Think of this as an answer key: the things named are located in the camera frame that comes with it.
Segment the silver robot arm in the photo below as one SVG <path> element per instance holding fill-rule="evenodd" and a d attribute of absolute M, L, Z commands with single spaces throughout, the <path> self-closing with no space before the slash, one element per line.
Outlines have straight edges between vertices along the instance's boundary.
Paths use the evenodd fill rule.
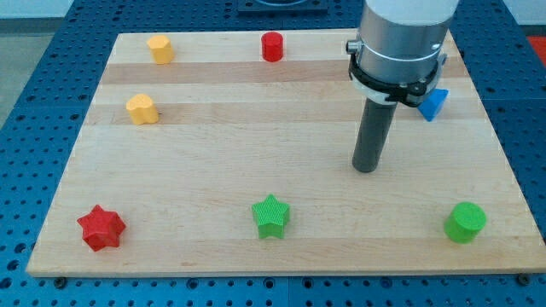
<path fill-rule="evenodd" d="M 439 82 L 444 39 L 458 0 L 365 0 L 346 43 L 349 76 L 370 100 L 418 107 Z"/>

